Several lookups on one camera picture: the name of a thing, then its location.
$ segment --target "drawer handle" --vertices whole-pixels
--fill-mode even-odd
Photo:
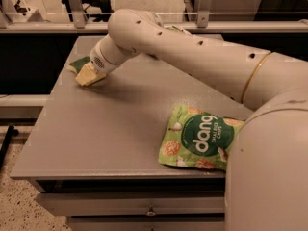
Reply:
[[[153,209],[153,206],[150,205],[148,211],[145,213],[149,217],[154,217],[156,216],[156,212]]]

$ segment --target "green package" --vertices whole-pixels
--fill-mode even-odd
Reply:
[[[231,143],[244,122],[177,105],[170,117],[159,163],[226,170]]]

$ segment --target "drawer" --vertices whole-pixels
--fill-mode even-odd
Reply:
[[[72,231],[224,231],[221,218],[69,218]]]
[[[224,198],[191,192],[41,193],[37,203],[55,216],[224,213]]]

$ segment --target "green circle logo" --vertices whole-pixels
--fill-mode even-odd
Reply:
[[[234,129],[214,115],[194,115],[184,125],[182,144],[198,156],[214,156],[230,146]]]

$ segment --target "green snack bag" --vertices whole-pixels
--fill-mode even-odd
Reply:
[[[231,143],[244,122],[177,105],[159,152],[159,163],[226,170]]]

